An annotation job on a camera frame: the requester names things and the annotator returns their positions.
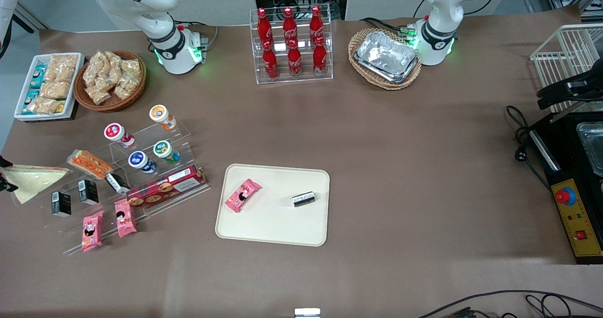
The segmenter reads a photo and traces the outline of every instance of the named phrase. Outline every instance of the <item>white robotic arm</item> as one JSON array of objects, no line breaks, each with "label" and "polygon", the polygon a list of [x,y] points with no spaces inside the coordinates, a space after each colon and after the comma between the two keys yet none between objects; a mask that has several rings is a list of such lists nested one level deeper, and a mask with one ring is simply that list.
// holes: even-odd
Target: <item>white robotic arm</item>
[{"label": "white robotic arm", "polygon": [[[177,27],[167,13],[178,7],[178,0],[99,0],[101,8],[112,15],[136,24],[155,46],[155,53],[165,69],[174,74],[189,72],[202,62],[199,33]],[[0,0],[0,49],[9,29],[17,0]]]},{"label": "white robotic arm", "polygon": [[427,20],[414,24],[416,29],[416,49],[424,65],[443,62],[456,29],[463,20],[461,2],[465,0],[426,0],[432,8]]}]

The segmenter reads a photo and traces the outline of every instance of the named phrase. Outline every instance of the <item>coca-cola bottle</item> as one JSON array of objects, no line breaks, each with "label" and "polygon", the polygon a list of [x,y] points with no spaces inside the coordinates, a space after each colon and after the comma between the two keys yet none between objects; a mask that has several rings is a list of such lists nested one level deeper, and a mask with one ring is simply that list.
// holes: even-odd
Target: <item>coca-cola bottle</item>
[{"label": "coca-cola bottle", "polygon": [[320,6],[312,7],[310,21],[310,46],[316,45],[316,38],[323,36],[323,19],[320,17]]},{"label": "coca-cola bottle", "polygon": [[291,78],[299,79],[302,77],[302,54],[297,49],[297,39],[289,40],[288,45],[289,73],[291,74]]},{"label": "coca-cola bottle", "polygon": [[262,54],[262,60],[264,61],[264,68],[268,74],[268,80],[274,81],[278,79],[278,66],[276,65],[276,56],[272,51],[272,46],[268,41],[262,43],[264,53]]},{"label": "coca-cola bottle", "polygon": [[293,9],[291,7],[285,7],[283,32],[285,33],[285,45],[287,45],[287,48],[291,48],[289,45],[293,42],[295,42],[295,48],[297,48],[297,24],[293,20]]},{"label": "coca-cola bottle", "polygon": [[325,39],[316,38],[316,47],[314,48],[314,75],[322,77],[327,71],[327,50],[325,49]]},{"label": "coca-cola bottle", "polygon": [[263,43],[267,42],[272,46],[272,26],[270,21],[266,19],[266,10],[264,7],[258,8],[258,34],[260,35],[260,41]]}]

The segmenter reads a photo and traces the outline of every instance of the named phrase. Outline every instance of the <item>brown tabletop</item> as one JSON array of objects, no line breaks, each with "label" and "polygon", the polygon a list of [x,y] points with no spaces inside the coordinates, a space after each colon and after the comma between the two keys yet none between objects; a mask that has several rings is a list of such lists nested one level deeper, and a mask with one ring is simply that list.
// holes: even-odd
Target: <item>brown tabletop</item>
[{"label": "brown tabletop", "polygon": [[[513,159],[515,126],[504,116],[507,104],[530,122],[544,116],[528,56],[558,26],[575,23],[577,9],[468,17],[444,63],[424,67],[398,92],[368,84],[349,64],[347,43],[363,22],[334,23],[332,81],[270,86],[255,84],[245,26],[222,28],[207,63],[182,76],[159,66],[139,31],[42,32],[44,53],[140,54],[147,89],[115,114],[80,108],[75,121],[15,121],[4,157],[59,165],[74,148],[106,144],[100,133],[109,122],[146,127],[149,108],[162,103],[192,131],[212,189],[152,217],[144,232],[72,256],[41,228],[40,211],[1,194],[0,315],[265,318],[320,307],[326,318],[411,318],[505,288],[601,304],[603,267],[573,265],[551,196]],[[232,163],[326,170],[326,243],[218,238]],[[469,305],[528,313],[518,294]]]}]

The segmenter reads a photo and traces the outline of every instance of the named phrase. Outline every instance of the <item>red button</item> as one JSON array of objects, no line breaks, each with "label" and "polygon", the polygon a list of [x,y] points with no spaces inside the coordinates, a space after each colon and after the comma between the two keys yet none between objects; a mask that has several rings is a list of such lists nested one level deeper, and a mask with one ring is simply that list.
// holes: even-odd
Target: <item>red button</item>
[{"label": "red button", "polygon": [[555,198],[561,204],[567,204],[571,200],[569,192],[564,189],[560,189],[559,191],[557,191],[557,193],[555,193]]}]

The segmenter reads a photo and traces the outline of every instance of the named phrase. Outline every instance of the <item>red cookie box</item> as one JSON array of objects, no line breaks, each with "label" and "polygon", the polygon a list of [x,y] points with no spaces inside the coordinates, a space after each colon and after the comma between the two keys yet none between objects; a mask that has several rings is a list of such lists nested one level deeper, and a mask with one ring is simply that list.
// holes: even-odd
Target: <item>red cookie box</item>
[{"label": "red cookie box", "polygon": [[157,205],[172,196],[206,183],[203,172],[196,166],[190,165],[134,188],[128,191],[126,196],[130,205],[147,207]]}]

